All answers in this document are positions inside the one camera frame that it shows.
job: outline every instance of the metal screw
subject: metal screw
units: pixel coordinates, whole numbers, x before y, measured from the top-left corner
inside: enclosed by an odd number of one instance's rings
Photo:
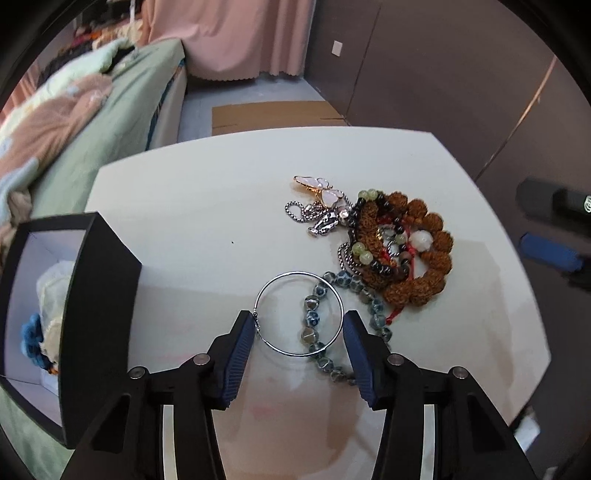
[[[198,353],[193,357],[195,365],[207,365],[212,358],[206,353]]]
[[[404,357],[398,353],[393,353],[388,357],[388,363],[390,365],[394,365],[395,367],[400,367],[400,365],[404,363]]]
[[[468,378],[470,375],[468,370],[466,370],[464,367],[453,367],[452,373],[454,377],[459,378],[460,380]]]
[[[129,370],[129,376],[134,380],[142,378],[146,374],[146,369],[144,367],[133,367]]]

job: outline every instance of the pink butterfly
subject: pink butterfly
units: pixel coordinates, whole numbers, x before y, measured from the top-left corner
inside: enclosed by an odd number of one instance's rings
[[[318,195],[322,201],[322,205],[327,208],[335,206],[335,204],[344,196],[343,192],[334,189],[326,179],[295,176],[294,180]]]

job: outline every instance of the silver hoop earring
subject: silver hoop earring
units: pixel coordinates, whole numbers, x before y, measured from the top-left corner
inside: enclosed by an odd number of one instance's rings
[[[324,345],[322,345],[319,349],[317,350],[313,350],[311,352],[308,353],[293,353],[293,352],[286,352],[285,350],[282,350],[279,347],[276,347],[275,345],[273,345],[271,342],[269,342],[268,340],[266,340],[262,333],[261,333],[261,325],[259,323],[259,317],[258,317],[258,306],[259,306],[259,302],[261,301],[261,297],[262,295],[265,293],[265,290],[275,281],[284,278],[284,277],[290,277],[292,275],[302,275],[304,277],[311,277],[311,278],[315,278],[316,280],[318,280],[319,282],[323,283],[324,285],[326,285],[326,288],[328,288],[336,297],[337,302],[339,303],[339,315],[340,315],[340,321],[339,321],[339,328],[336,331],[336,333],[334,334],[334,336]],[[330,284],[330,282],[326,281],[324,278],[319,277],[318,275],[315,275],[313,273],[309,273],[309,272],[303,272],[303,271],[294,271],[294,272],[286,272],[286,273],[282,273],[281,275],[277,275],[275,278],[269,280],[265,286],[263,286],[263,288],[261,289],[261,291],[259,292],[259,294],[256,296],[256,300],[255,300],[255,304],[254,307],[252,309],[252,314],[255,318],[255,327],[256,327],[256,332],[258,333],[259,337],[261,337],[261,340],[265,343],[265,345],[267,345],[269,348],[271,348],[272,350],[276,351],[277,353],[280,353],[282,355],[285,356],[294,356],[294,357],[300,357],[300,358],[305,358],[305,357],[318,357],[319,355],[321,355],[323,352],[326,351],[326,349],[328,347],[330,347],[335,341],[336,339],[339,337],[341,331],[343,330],[343,318],[345,316],[345,307],[343,306],[343,300],[340,298],[339,293],[336,291],[336,289]],[[314,339],[314,342],[309,342],[306,341],[306,343],[309,343],[311,345],[317,343],[318,338],[317,335],[318,333],[310,328],[310,335],[316,335],[316,338]]]

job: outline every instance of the green bedsheet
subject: green bedsheet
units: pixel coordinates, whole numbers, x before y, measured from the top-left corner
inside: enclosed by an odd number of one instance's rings
[[[148,45],[113,77],[113,92],[94,120],[31,188],[33,217],[83,212],[103,165],[145,150],[150,121],[179,62],[180,40]],[[57,480],[67,450],[41,430],[0,387],[0,425],[37,480]]]
[[[180,40],[164,40],[114,75],[103,108],[32,186],[34,218],[83,212],[99,168],[145,150],[150,120],[183,58]]]

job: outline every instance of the blue glass bead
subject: blue glass bead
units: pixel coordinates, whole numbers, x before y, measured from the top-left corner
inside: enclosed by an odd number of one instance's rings
[[[308,310],[306,312],[306,316],[304,317],[304,321],[306,322],[306,326],[315,327],[320,323],[320,315],[318,315],[314,310]]]
[[[325,373],[331,373],[333,371],[333,368],[335,367],[334,362],[325,356],[320,357],[317,361],[316,361],[316,365],[318,365],[318,368],[320,368],[323,372]]]
[[[336,274],[332,272],[324,272],[322,278],[332,285],[336,281]]]
[[[381,330],[386,326],[386,317],[381,313],[374,313],[369,321],[369,326],[374,330]]]
[[[375,298],[375,292],[371,288],[365,287],[359,292],[359,299],[362,303],[370,303]]]
[[[388,343],[392,338],[392,330],[390,330],[388,327],[384,327],[380,330],[379,335],[382,337],[384,342]]]
[[[343,367],[335,367],[330,373],[330,379],[335,383],[347,380],[347,375],[343,372]]]
[[[300,338],[304,343],[311,345],[318,341],[318,332],[311,327],[306,327],[301,331]]]
[[[314,287],[314,290],[312,293],[321,299],[322,297],[324,297],[326,295],[326,287],[319,283],[318,285],[316,285]]]
[[[336,282],[339,287],[349,288],[351,284],[351,274],[346,270],[341,270],[336,274]]]
[[[365,288],[365,284],[363,283],[363,278],[359,275],[353,275],[351,278],[351,283],[349,284],[349,288],[353,290],[355,293],[359,293],[361,290]]]
[[[306,310],[316,310],[320,305],[320,299],[316,295],[308,295],[304,298],[304,307]]]
[[[383,313],[384,312],[384,302],[380,299],[373,299],[369,304],[369,312],[370,313]]]
[[[312,353],[312,352],[316,352],[318,350],[320,350],[322,347],[324,347],[324,344],[322,342],[316,342],[316,343],[312,343],[312,345],[310,345],[308,347],[308,353]],[[322,353],[318,353],[317,355],[313,355],[312,358],[321,358],[324,355],[324,352]]]

